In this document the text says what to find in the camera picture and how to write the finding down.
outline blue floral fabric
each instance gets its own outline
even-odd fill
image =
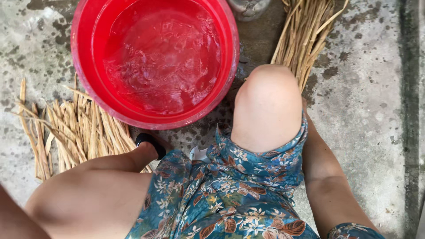
[[[307,138],[303,117],[297,136],[266,153],[246,151],[217,128],[208,148],[211,163],[169,152],[155,170],[144,206],[127,239],[319,238],[293,206],[304,179],[301,152]],[[370,228],[343,224],[332,239],[383,238]]]

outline leg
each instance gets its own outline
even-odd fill
[[[291,71],[280,65],[261,65],[236,96],[231,140],[254,153],[281,147],[299,132],[302,108]]]
[[[26,211],[52,238],[125,238],[142,209],[156,159],[143,142],[130,153],[87,161],[40,185]]]

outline concrete floor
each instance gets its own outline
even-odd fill
[[[309,114],[337,156],[353,193],[388,239],[414,238],[425,188],[425,9],[421,0],[352,0],[337,18],[312,70],[304,96]],[[337,8],[343,1],[338,0]],[[22,77],[27,99],[71,99],[69,35],[78,0],[0,2],[0,182],[20,205],[38,186],[33,157],[16,111]],[[238,23],[237,77],[271,60],[283,27],[282,3],[273,0],[252,23]],[[231,124],[224,100],[184,128],[158,132],[188,152],[213,140],[215,123]],[[314,227],[305,187],[296,210]]]

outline skin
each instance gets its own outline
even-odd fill
[[[236,97],[231,140],[251,152],[281,147],[298,133],[302,108],[297,80],[288,68],[259,66]],[[319,235],[325,238],[332,227],[344,222],[376,230],[308,115],[307,120],[303,171]],[[0,194],[0,227],[5,223],[5,238],[26,238],[22,233],[38,236],[28,238],[49,238],[42,229],[54,239],[125,238],[152,177],[139,172],[157,157],[154,147],[144,142],[130,153],[92,159],[56,175],[28,200],[25,210],[29,217],[7,195]]]

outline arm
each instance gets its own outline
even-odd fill
[[[1,238],[50,239],[24,211],[13,202],[0,185]]]
[[[354,222],[378,231],[357,203],[337,158],[307,114],[309,135],[303,149],[307,197],[321,238],[336,225]]]

